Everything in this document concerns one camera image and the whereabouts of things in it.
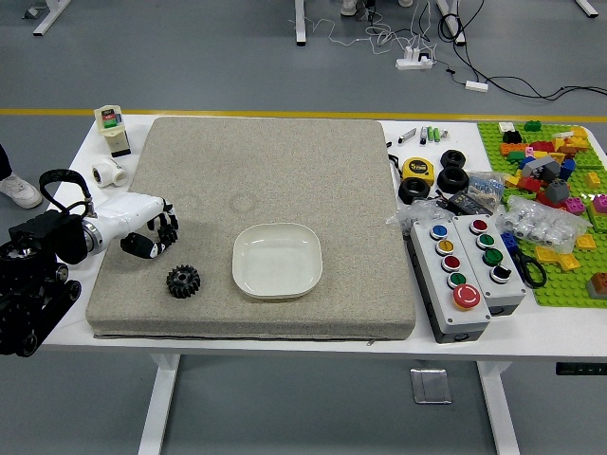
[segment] gray floor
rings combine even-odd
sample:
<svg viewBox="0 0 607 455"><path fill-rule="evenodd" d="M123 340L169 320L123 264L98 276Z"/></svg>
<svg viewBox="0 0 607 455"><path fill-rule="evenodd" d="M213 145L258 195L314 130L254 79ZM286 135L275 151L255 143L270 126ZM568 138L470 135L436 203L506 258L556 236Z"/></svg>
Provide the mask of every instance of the gray floor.
<svg viewBox="0 0 607 455"><path fill-rule="evenodd" d="M412 9L396 0L377 2L393 29L409 26ZM590 20L573 0L487 1L467 28L472 62L488 75L525 78L542 93L564 85L605 87L600 45L607 37L607 4L594 3L602 14ZM68 166L92 110L108 103L130 110L560 116L584 124L607 144L604 96L578 91L546 102L495 87L472 93L453 83L442 64L423 73L397 71L396 49L376 56L368 43L330 43L327 23L314 34L308 25L307 46L297 47L290 0L73 0L42 38L31 35L39 21L21 19L30 4L0 0L0 140L15 171L30 181ZM305 5L310 19L335 21L334 38L364 37L363 24L339 16L340 1ZM479 5L464 0L462 17L470 18ZM435 26L428 35L456 80L473 78L451 46L437 40ZM19 108L91 114L10 111ZM0 242L8 239L8 227L41 210L21 210L0 198ZM449 365L455 401L441 408L413 404L411 365L186 357L165 453L494 451L473 364ZM553 370L551 363L523 363L504 375L522 453L603 453L603 378L562 378ZM27 360L0 358L2 452L135 453L154 375L145 355L42 351ZM471 419L470 427L455 433L462 416Z"/></svg>

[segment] white robotic hand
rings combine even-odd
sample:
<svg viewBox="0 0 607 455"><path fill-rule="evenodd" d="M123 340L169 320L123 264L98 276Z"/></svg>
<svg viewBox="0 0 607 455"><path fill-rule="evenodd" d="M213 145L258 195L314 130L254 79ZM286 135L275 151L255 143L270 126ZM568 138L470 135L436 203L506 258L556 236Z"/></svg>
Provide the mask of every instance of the white robotic hand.
<svg viewBox="0 0 607 455"><path fill-rule="evenodd" d="M145 225L154 230L156 218L159 242L135 233ZM151 259L177 240L178 223L173 205L161 197L127 192L98 206L94 215L85 216L83 229L89 254L104 251L112 239L120 238L124 251Z"/></svg>

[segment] square white dish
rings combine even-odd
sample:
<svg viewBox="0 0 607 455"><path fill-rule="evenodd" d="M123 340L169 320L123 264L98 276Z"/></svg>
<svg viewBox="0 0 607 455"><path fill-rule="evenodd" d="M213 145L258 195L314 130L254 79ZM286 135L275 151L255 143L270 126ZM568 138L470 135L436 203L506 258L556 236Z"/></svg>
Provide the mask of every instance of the square white dish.
<svg viewBox="0 0 607 455"><path fill-rule="evenodd" d="M231 271L238 287L256 299L299 297L321 278L321 243L303 225L252 226L234 242Z"/></svg>

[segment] shoe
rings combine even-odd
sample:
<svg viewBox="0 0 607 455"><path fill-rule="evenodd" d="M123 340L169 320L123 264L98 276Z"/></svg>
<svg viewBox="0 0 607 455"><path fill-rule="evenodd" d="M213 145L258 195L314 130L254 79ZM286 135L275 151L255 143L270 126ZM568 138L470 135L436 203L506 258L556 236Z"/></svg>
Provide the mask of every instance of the shoe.
<svg viewBox="0 0 607 455"><path fill-rule="evenodd" d="M40 192L14 173L4 180L0 180L0 192L24 209L33 209L42 203Z"/></svg>
<svg viewBox="0 0 607 455"><path fill-rule="evenodd" d="M357 13L357 0L343 0L340 13L342 16L354 16Z"/></svg>

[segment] lego baseplate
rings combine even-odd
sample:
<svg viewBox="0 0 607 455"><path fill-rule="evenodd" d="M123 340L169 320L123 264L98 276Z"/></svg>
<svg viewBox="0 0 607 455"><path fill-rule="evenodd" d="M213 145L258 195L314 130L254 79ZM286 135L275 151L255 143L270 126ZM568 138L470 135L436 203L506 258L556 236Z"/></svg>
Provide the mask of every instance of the lego baseplate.
<svg viewBox="0 0 607 455"><path fill-rule="evenodd" d="M525 131L523 124L516 124L516 130L521 132L525 142L534 142L539 140L552 140L552 135L570 131L570 125L542 125L542 129L537 132ZM501 173L514 174L517 170L516 163L508 162L505 156L500 154L500 144L503 134L500 131L499 124L493 122L479 123L478 129L481 139L485 145L485 150L491 168ZM588 207L591 204L588 194L607 193L607 171L597 156L595 150L591 147L585 152L579 152L576 155L577 168L568 180L571 186L571 195L582 199L584 205ZM597 173L600 179L598 188L589 188L586 185L584 176L589 173ZM517 194L523 197L532 198L533 195L524 190L508 189L509 194ZM588 213L581 215L588 220ZM576 307L576 308L607 308L607 300L591 299L586 284L597 272L607 271L607 218L602 223L603 226L598 230L589 228L590 233L597 244L594 250L581 250L575 248L574 256L578 260L580 267L565 272L557 264L544 264L548 282L545 287L535 289L536 301L542 306L557 307ZM520 241L521 250L529 256L535 256L535 245Z"/></svg>

